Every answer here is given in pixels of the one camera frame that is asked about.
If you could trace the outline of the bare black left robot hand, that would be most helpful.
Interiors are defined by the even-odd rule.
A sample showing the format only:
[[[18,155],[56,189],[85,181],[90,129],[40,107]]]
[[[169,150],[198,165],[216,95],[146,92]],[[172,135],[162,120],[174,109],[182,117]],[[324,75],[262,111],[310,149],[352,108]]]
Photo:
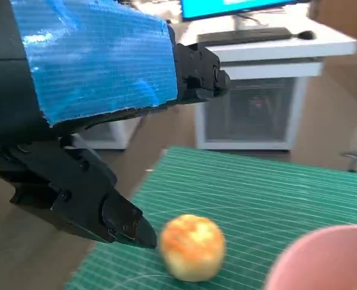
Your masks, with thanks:
[[[116,1],[0,1],[0,178],[73,235],[154,249],[143,212],[79,133],[227,92],[217,55]]]

